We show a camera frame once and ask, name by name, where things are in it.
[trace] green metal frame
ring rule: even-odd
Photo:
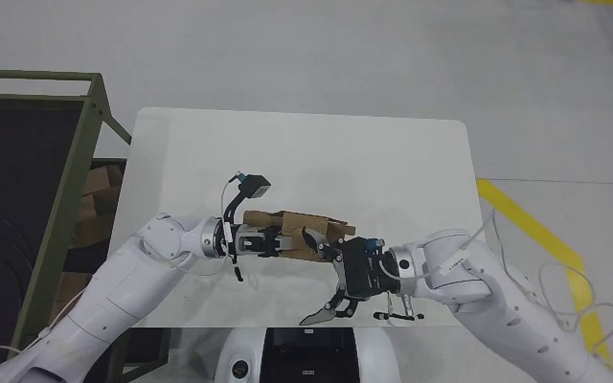
[[[13,347],[22,349],[48,325],[57,290],[53,287],[57,287],[59,283],[73,227],[77,221],[81,192],[94,156],[102,122],[107,123],[128,144],[131,136],[111,115],[104,82],[99,73],[0,71],[0,79],[90,82],[87,95],[84,96],[0,94],[1,102],[12,101],[24,107],[41,105],[42,102],[54,107],[69,103],[75,105],[74,101],[82,102],[79,122],[11,342]]]

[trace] cardboard box on shelf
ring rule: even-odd
[[[122,185],[116,165],[89,170],[70,247],[87,247],[111,237]]]
[[[283,236],[292,237],[294,250],[283,251],[280,257],[311,261],[321,261],[317,254],[308,248],[303,239],[304,227],[312,229],[334,242],[345,236],[354,236],[355,227],[347,222],[321,215],[302,214],[280,211],[267,213],[260,211],[246,211],[242,222],[255,227],[278,226]]]
[[[85,186],[83,187],[83,195],[92,192],[101,191],[114,186],[122,185],[122,171],[117,165],[108,165],[89,170]]]

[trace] white cable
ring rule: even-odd
[[[59,321],[59,319],[61,318],[61,316],[63,315],[63,313],[64,313],[64,312],[65,312],[65,311],[68,309],[68,307],[70,307],[70,305],[71,305],[71,304],[73,304],[73,303],[74,303],[74,302],[75,302],[75,301],[76,301],[76,300],[77,300],[77,299],[78,299],[78,298],[79,298],[79,297],[80,297],[80,296],[81,296],[81,295],[82,295],[82,294],[85,292],[85,288],[83,288],[83,289],[82,289],[82,290],[81,290],[79,293],[77,293],[77,295],[75,295],[75,296],[73,297],[73,299],[71,299],[70,301],[68,301],[68,304],[66,304],[66,306],[65,306],[65,307],[63,307],[63,308],[62,308],[62,309],[59,311],[59,313],[58,313],[58,315],[56,315],[55,319],[54,319],[54,320],[51,322],[51,324],[50,324],[50,325],[48,325],[48,326],[47,326],[47,328],[48,328],[48,329],[52,329],[52,328],[53,328],[53,327],[56,325],[57,321]]]
[[[16,348],[12,348],[11,346],[2,346],[2,345],[0,345],[0,349],[7,349],[7,350],[12,351],[12,352],[21,353],[21,350],[16,349]]]
[[[519,289],[519,291],[521,291],[522,293],[524,293],[524,295],[526,295],[526,297],[533,301],[533,292],[532,291],[528,291],[524,286],[521,285],[521,283],[519,283],[509,272],[509,268],[507,267],[507,257],[505,255],[505,247],[502,244],[502,239],[500,238],[500,233],[498,232],[498,225],[496,224],[496,210],[492,209],[491,213],[489,214],[489,218],[488,220],[491,219],[491,225],[494,227],[494,233],[496,234],[496,240],[498,241],[498,247],[500,247],[500,258],[502,259],[502,268],[505,271],[505,274],[507,274],[507,277],[509,277],[509,279],[511,280],[511,282],[513,282],[517,288]]]
[[[225,218],[223,217],[224,214],[225,214],[225,212],[224,212],[225,208],[223,207],[223,194],[226,193],[226,189],[228,189],[228,185],[230,185],[231,182],[232,181],[226,182],[226,184],[223,187],[223,190],[221,191],[221,204],[220,204],[220,207],[221,207],[221,230],[224,233],[224,237],[225,237],[225,230],[226,230],[226,221],[225,221]],[[225,241],[221,241],[220,243],[221,243],[221,249],[226,254],[226,258],[230,257],[230,254],[228,253],[228,246],[227,246],[226,242]]]
[[[34,339],[26,348],[24,348],[23,351],[25,351],[27,349],[30,349],[33,345],[38,343],[38,341],[40,341],[42,339],[45,339],[49,334],[51,334],[51,331],[56,326],[57,321],[59,321],[59,319],[61,319],[61,317],[64,314],[64,312],[66,312],[66,310],[83,294],[83,292],[85,292],[86,288],[87,287],[83,288],[80,292],[77,293],[77,295],[75,295],[70,301],[68,301],[68,304],[66,304],[59,311],[58,315],[56,315],[56,317],[51,322],[51,324],[46,326],[45,328],[41,329],[40,332],[38,332],[38,336],[36,337],[36,339]]]
[[[558,311],[558,310],[554,310],[554,307],[552,306],[549,297],[547,296],[547,290],[545,289],[545,284],[543,283],[543,270],[545,269],[545,267],[547,266],[557,266],[557,267],[562,267],[565,268],[567,270],[572,270],[573,272],[575,272],[576,274],[579,274],[589,285],[590,287],[590,294],[592,295],[592,299],[590,304],[588,304],[584,309],[580,310],[580,311]],[[567,266],[565,264],[562,263],[543,263],[540,265],[540,267],[538,267],[538,284],[540,286],[540,290],[541,293],[543,295],[543,299],[545,300],[545,304],[547,305],[546,308],[548,308],[553,314],[555,315],[578,315],[578,316],[582,316],[584,312],[586,312],[587,310],[593,308],[592,306],[594,305],[594,301],[596,299],[596,290],[594,289],[594,284],[583,274],[581,273],[579,270],[575,269],[574,267],[571,266]]]
[[[461,250],[465,250],[466,247],[468,247],[468,245],[470,244],[470,242],[472,242],[473,240],[475,240],[475,238],[480,235],[484,229],[486,228],[486,225],[488,225],[488,223],[494,219],[494,215],[495,215],[496,211],[492,210],[491,213],[489,213],[488,218],[483,222],[483,225],[481,225],[481,227],[479,228],[479,230],[477,230],[475,232],[475,234],[472,235],[472,237],[470,237],[469,239],[466,240],[466,242],[464,242],[461,246],[460,249]],[[407,248],[408,252],[409,252],[409,257],[411,258],[411,262],[413,262],[413,267],[414,270],[417,270],[416,267],[417,265],[415,264],[415,259],[413,258],[413,254],[411,253],[411,251]],[[387,269],[385,268],[385,266],[383,265],[383,261],[380,259],[379,260],[379,267],[381,268],[381,271],[383,271],[383,274],[385,274],[386,276],[388,276],[389,278],[393,279],[394,281],[417,281],[417,280],[422,280],[424,278],[428,278],[429,276],[431,276],[433,273],[439,271],[439,269],[441,269],[441,265],[439,264],[438,266],[436,266],[435,268],[433,268],[432,270],[429,270],[427,273],[425,274],[421,274],[415,277],[397,277],[395,275],[392,275],[392,273],[390,273],[389,271],[387,271]]]
[[[517,285],[517,287],[528,296],[529,299],[532,299],[532,297],[530,297],[530,295],[533,294],[533,292],[528,291],[526,288],[524,288],[524,286],[522,286],[509,272],[509,269],[507,268],[507,261],[506,261],[506,255],[505,255],[505,247],[502,244],[502,240],[500,239],[500,233],[498,232],[498,226],[496,225],[496,216],[495,214],[492,215],[492,219],[491,219],[491,223],[494,227],[494,233],[496,234],[496,239],[498,240],[498,245],[500,246],[500,255],[502,258],[502,266],[503,269],[505,271],[505,274],[507,274],[507,277],[509,277],[509,279],[515,284]],[[579,276],[581,276],[589,285],[590,288],[590,293],[591,293],[591,302],[590,304],[588,304],[584,309],[580,310],[580,311],[559,311],[554,309],[553,305],[551,304],[551,301],[549,300],[549,296],[547,295],[547,289],[545,288],[545,283],[543,282],[543,270],[545,270],[545,268],[547,266],[557,266],[557,267],[562,267],[565,268],[567,270],[571,270],[574,273],[578,274]],[[545,308],[546,310],[548,310],[553,316],[554,318],[556,318],[557,323],[560,327],[560,329],[562,329],[565,332],[575,332],[577,331],[577,328],[579,326],[579,321],[581,320],[581,318],[587,314],[590,311],[595,310],[598,307],[601,306],[612,306],[613,304],[610,303],[599,303],[599,304],[595,304],[596,301],[596,290],[594,288],[594,284],[587,278],[587,276],[585,276],[585,274],[581,273],[579,270],[577,270],[574,267],[568,266],[566,264],[562,264],[562,263],[543,263],[538,267],[538,285],[540,287],[541,290],[541,295],[543,296],[543,300],[545,301],[545,304],[541,304],[540,302],[536,302],[533,301],[535,304],[540,305],[541,307]],[[575,320],[575,322],[573,323],[573,326],[570,328],[565,327],[563,324],[565,323],[564,320],[562,320],[559,316],[560,315],[568,315],[568,316],[575,316],[577,317],[577,319]],[[601,343],[605,342],[608,338],[610,338],[611,336],[613,336],[613,331],[609,332],[606,336],[604,336],[596,345],[594,345],[594,349]]]
[[[477,230],[477,232],[475,234],[472,235],[472,237],[470,237],[466,242],[464,242],[462,244],[462,246],[460,246],[461,250],[466,250],[466,248],[468,247],[468,245],[470,244],[470,242],[472,242],[473,240],[475,240],[475,238],[480,235],[485,229],[486,229],[486,225],[488,225],[488,223],[490,221],[492,221],[494,219],[494,215],[496,214],[496,210],[492,209],[491,213],[489,213],[488,218],[483,222],[483,225],[481,225],[481,227],[479,228],[479,230]]]
[[[413,265],[415,266],[415,260],[413,259],[413,255],[411,254],[411,252],[409,252],[409,255],[411,256],[411,261],[413,262]],[[382,259],[379,260],[379,268],[381,269],[381,271],[383,271],[383,274],[385,274],[386,276],[390,277],[394,281],[401,281],[402,282],[402,281],[416,281],[416,280],[422,280],[424,278],[428,278],[433,273],[439,271],[441,266],[438,265],[437,267],[433,268],[432,270],[428,271],[425,274],[421,274],[421,275],[418,275],[418,276],[415,276],[415,277],[403,277],[403,278],[397,277],[395,275],[392,275],[389,271],[387,271],[387,269],[383,265],[383,260]]]

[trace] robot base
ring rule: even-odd
[[[235,328],[215,383],[400,383],[383,328]]]

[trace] metal claw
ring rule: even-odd
[[[332,319],[336,318],[336,307],[338,307],[343,301],[344,295],[344,290],[336,290],[336,293],[332,296],[332,299],[326,302],[326,304],[324,304],[319,311],[305,317],[302,322],[300,322],[300,326],[315,325],[318,323],[331,321]]]
[[[343,311],[336,311],[336,318],[350,318],[357,310],[359,301],[355,298],[349,298],[349,305]]]
[[[336,318],[336,310],[335,309],[333,309],[333,308],[325,309],[325,308],[322,307],[316,313],[308,315],[307,317],[305,317],[302,320],[302,322],[300,323],[300,326],[311,326],[311,325],[315,325],[315,324],[318,324],[318,323],[323,323],[323,322],[331,321],[334,318]]]
[[[317,253],[320,259],[331,261],[338,255],[338,251],[328,244],[328,239],[323,234],[307,227],[303,227],[303,239],[309,249]]]

